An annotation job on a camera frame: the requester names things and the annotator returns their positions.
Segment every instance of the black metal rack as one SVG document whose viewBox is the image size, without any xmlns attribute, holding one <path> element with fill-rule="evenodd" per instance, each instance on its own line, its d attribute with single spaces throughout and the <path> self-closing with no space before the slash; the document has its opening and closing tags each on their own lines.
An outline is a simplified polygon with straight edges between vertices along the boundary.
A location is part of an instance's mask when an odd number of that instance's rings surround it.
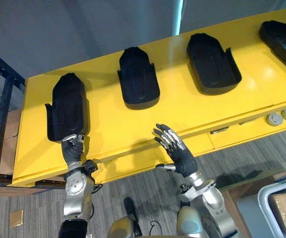
<svg viewBox="0 0 286 238">
<path fill-rule="evenodd" d="M 0 75 L 5 78 L 5 83 L 0 99 L 0 160 L 4 141 L 5 126 L 9 110 L 9 104 L 13 86 L 25 92 L 25 79 L 0 58 Z M 0 174 L 0 186 L 12 183 L 12 175 Z M 33 188 L 64 188 L 65 182 L 42 180 L 35 183 Z"/>
</svg>

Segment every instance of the white wall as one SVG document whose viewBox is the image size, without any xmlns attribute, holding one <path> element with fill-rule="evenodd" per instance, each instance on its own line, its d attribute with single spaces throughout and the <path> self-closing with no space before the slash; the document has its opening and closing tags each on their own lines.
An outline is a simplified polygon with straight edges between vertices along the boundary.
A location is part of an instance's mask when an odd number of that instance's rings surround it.
<svg viewBox="0 0 286 238">
<path fill-rule="evenodd" d="M 165 38 L 175 1 L 0 0 L 0 57 L 27 78 Z M 281 8 L 286 0 L 187 0 L 181 32 Z M 22 98 L 15 90 L 12 102 Z"/>
</svg>

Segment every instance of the yellow workbench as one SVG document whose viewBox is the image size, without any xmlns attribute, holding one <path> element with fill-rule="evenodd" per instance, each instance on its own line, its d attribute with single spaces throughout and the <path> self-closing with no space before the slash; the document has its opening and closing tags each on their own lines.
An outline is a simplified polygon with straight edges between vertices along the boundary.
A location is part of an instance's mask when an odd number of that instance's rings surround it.
<svg viewBox="0 0 286 238">
<path fill-rule="evenodd" d="M 165 150 L 153 141 L 155 123 L 167 124 L 178 132 L 195 156 L 286 130 L 286 120 L 280 126 L 266 123 L 266 115 L 286 108 L 286 66 L 258 34 L 267 20 L 286 23 L 286 9 L 140 46 L 155 64 L 161 92 L 159 102 L 144 110 L 128 109 L 123 102 L 117 76 L 122 52 L 27 79 L 12 185 L 33 186 L 38 180 L 67 171 L 60 144 L 47 139 L 44 104 L 52 103 L 54 85 L 68 72 L 83 81 L 89 100 L 91 129 L 87 135 L 90 142 L 85 142 L 86 159 L 98 163 L 99 170 L 93 174 L 96 182 L 169 162 Z M 217 38 L 224 49 L 231 47 L 242 81 L 228 93 L 208 96 L 197 90 L 186 48 L 190 36 L 202 32 Z M 226 126 L 225 131 L 210 133 Z"/>
</svg>

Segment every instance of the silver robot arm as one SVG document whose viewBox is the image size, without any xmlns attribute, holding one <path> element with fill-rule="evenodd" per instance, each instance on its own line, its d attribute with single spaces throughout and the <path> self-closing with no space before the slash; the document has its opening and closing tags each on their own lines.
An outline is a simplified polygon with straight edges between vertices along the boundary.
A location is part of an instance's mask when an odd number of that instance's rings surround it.
<svg viewBox="0 0 286 238">
<path fill-rule="evenodd" d="M 181 193 L 179 198 L 182 202 L 188 203 L 195 201 L 197 211 L 191 211 L 193 208 L 185 207 L 178 214 L 177 231 L 181 234 L 186 234 L 191 237 L 206 237 L 211 238 L 235 238 L 239 237 L 236 225 L 233 218 L 228 213 L 225 207 L 224 198 L 220 191 L 215 188 L 216 184 L 212 179 L 205 179 L 201 172 L 198 171 L 196 160 L 183 143 L 180 137 L 164 124 L 156 124 L 157 129 L 154 133 L 157 134 L 155 140 L 159 142 L 167 151 L 168 155 L 173 160 L 173 164 L 157 165 L 157 170 L 177 172 L 183 175 L 186 183 L 180 186 Z M 201 223 L 205 232 L 194 234 L 183 232 L 183 223 L 193 222 L 199 224 L 197 214 L 200 214 Z"/>
<path fill-rule="evenodd" d="M 73 134 L 61 142 L 62 153 L 68 164 L 66 178 L 66 200 L 63 207 L 64 219 L 59 238 L 85 238 L 92 212 L 92 191 L 95 185 L 91 173 L 98 169 L 91 160 L 81 164 L 83 135 Z"/>
</svg>

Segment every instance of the black plastic tray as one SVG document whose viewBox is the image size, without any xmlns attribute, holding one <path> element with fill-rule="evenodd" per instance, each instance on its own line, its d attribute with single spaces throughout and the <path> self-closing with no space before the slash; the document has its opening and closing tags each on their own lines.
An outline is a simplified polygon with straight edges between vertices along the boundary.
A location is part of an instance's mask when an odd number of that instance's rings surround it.
<svg viewBox="0 0 286 238">
<path fill-rule="evenodd" d="M 72 134 L 88 131 L 88 109 L 84 84 L 74 74 L 60 78 L 53 89 L 53 105 L 47 110 L 47 136 L 50 141 L 60 141 Z"/>
<path fill-rule="evenodd" d="M 286 24 L 265 21 L 260 28 L 261 39 L 286 64 Z"/>
<path fill-rule="evenodd" d="M 155 105 L 160 96 L 155 67 L 148 55 L 138 47 L 124 51 L 117 72 L 125 105 L 130 109 L 145 109 Z"/>
<path fill-rule="evenodd" d="M 194 34 L 187 52 L 199 90 L 204 94 L 218 95 L 237 86 L 242 76 L 231 54 L 223 51 L 219 41 L 205 33 Z"/>
</svg>

